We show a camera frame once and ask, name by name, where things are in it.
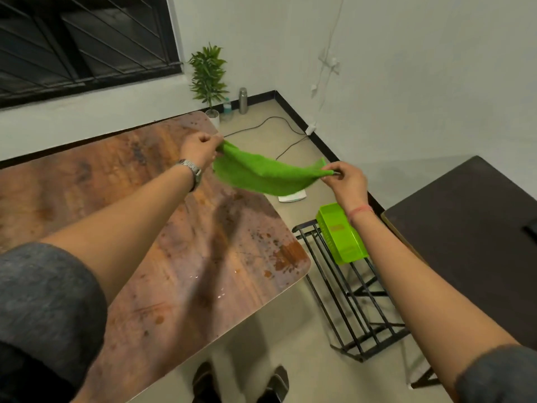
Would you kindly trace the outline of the person's right hand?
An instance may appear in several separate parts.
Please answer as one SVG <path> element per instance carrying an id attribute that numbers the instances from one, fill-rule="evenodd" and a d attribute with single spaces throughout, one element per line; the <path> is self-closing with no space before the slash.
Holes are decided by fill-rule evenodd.
<path id="1" fill-rule="evenodd" d="M 348 163 L 344 188 L 332 189 L 343 211 L 351 210 L 362 204 L 368 204 L 367 178 L 363 172 Z"/>

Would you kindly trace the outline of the person's left hand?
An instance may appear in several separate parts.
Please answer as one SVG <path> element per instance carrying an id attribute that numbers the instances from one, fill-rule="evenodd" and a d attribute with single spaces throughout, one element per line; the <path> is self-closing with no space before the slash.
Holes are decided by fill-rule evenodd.
<path id="1" fill-rule="evenodd" d="M 223 141 L 220 133 L 210 135 L 195 132 L 187 135 L 179 150 L 179 160 L 190 161 L 199 169 L 205 170 L 219 155 L 218 149 Z"/>

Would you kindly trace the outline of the green towel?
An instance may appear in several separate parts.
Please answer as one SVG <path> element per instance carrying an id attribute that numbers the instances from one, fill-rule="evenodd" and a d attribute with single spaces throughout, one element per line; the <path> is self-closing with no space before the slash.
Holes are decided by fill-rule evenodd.
<path id="1" fill-rule="evenodd" d="M 212 167 L 221 182 L 265 195 L 291 195 L 331 174 L 322 170 L 326 165 L 324 159 L 301 168 L 243 151 L 228 141 L 223 142 L 218 152 Z"/>

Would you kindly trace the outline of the person's left forearm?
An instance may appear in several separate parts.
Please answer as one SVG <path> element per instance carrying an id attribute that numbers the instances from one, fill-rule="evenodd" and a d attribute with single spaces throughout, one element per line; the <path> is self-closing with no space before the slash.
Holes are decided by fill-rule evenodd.
<path id="1" fill-rule="evenodd" d="M 143 261 L 192 187 L 191 171 L 175 165 L 131 195 L 43 239 L 79 259 L 110 305 Z"/>

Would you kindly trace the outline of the person's right forearm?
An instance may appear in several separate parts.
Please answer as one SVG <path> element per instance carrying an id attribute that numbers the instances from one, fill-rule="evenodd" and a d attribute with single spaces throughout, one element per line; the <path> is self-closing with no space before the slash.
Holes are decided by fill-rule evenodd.
<path id="1" fill-rule="evenodd" d="M 505 329 L 420 260 L 371 212 L 350 221 L 372 257 L 382 284 L 446 392 L 477 358 L 517 345 Z"/>

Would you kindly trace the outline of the silver wristwatch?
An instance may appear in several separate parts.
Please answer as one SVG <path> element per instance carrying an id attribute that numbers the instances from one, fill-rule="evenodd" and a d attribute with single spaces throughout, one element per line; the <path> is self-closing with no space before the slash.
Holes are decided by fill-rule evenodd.
<path id="1" fill-rule="evenodd" d="M 191 171 L 191 174 L 193 176 L 193 182 L 189 192 L 191 193 L 195 191 L 201 183 L 203 170 L 199 168 L 196 164 L 194 164 L 192 161 L 187 159 L 180 159 L 178 162 L 176 162 L 176 165 L 184 166 Z"/>

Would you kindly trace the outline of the green potted plant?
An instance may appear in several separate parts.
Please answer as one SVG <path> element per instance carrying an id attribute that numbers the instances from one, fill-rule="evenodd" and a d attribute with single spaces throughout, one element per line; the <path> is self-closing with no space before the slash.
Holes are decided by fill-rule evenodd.
<path id="1" fill-rule="evenodd" d="M 206 104 L 205 115 L 216 130 L 220 128 L 220 112 L 215 106 L 223 104 L 229 91 L 223 78 L 226 60 L 220 57 L 222 48 L 208 44 L 191 54 L 188 64 L 192 69 L 190 90 L 194 99 Z"/>

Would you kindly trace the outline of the black metal rack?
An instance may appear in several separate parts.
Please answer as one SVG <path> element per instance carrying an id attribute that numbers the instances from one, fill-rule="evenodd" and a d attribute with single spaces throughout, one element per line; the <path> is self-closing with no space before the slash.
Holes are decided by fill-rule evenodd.
<path id="1" fill-rule="evenodd" d="M 337 264 L 316 220 L 296 225 L 292 233 L 312 261 L 305 282 L 334 351 L 363 363 L 410 335 L 369 257 Z"/>

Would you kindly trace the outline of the dark wooden table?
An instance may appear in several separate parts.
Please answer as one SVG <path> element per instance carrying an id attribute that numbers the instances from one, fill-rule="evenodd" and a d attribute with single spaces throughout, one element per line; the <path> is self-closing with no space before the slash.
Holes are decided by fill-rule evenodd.
<path id="1" fill-rule="evenodd" d="M 418 258 L 537 351 L 537 199 L 473 156 L 381 217 Z"/>

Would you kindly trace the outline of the person's right shoe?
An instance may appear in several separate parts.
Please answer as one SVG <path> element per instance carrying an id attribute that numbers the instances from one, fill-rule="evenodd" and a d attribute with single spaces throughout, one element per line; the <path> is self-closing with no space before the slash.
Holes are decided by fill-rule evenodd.
<path id="1" fill-rule="evenodd" d="M 284 403 L 289 385 L 287 370 L 283 365 L 277 366 L 256 403 Z"/>

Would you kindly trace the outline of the person's shoe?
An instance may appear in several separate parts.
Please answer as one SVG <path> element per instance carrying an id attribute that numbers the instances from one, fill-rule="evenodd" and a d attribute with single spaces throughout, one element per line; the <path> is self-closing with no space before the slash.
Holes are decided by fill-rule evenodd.
<path id="1" fill-rule="evenodd" d="M 289 385 L 287 370 L 283 365 L 277 366 L 256 403 L 284 403 Z"/>
<path id="2" fill-rule="evenodd" d="M 198 367 L 192 380 L 192 403 L 222 403 L 216 375 L 209 360 Z"/>

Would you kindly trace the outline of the person's left shoe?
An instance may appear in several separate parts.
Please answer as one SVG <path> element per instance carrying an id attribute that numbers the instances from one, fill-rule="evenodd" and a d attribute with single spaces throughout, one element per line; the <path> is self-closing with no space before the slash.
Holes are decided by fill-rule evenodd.
<path id="1" fill-rule="evenodd" d="M 216 375 L 209 360 L 198 367 L 192 380 L 192 403 L 222 403 Z"/>

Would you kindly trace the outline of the grey left sleeve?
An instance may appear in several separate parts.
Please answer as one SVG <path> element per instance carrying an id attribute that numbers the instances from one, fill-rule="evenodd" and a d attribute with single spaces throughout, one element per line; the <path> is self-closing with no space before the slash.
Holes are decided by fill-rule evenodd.
<path id="1" fill-rule="evenodd" d="M 27 243 L 0 255 L 0 403 L 70 403 L 104 344 L 108 305 L 67 251 Z"/>

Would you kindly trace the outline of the grey sleeve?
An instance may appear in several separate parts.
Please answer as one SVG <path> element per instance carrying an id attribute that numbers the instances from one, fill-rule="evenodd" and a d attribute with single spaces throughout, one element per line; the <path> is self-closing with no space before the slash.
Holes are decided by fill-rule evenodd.
<path id="1" fill-rule="evenodd" d="M 500 346 L 477 358 L 455 382 L 459 403 L 537 403 L 537 352 Z"/>
<path id="2" fill-rule="evenodd" d="M 108 305 L 67 251 L 27 243 L 0 255 L 0 403 L 70 403 L 104 344 Z"/>

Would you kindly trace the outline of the grey right sleeve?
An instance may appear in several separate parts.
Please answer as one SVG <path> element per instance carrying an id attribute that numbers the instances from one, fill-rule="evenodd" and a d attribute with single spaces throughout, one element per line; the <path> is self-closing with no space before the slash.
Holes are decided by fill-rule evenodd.
<path id="1" fill-rule="evenodd" d="M 455 382 L 459 403 L 537 403 L 537 352 L 500 346 L 477 358 Z"/>

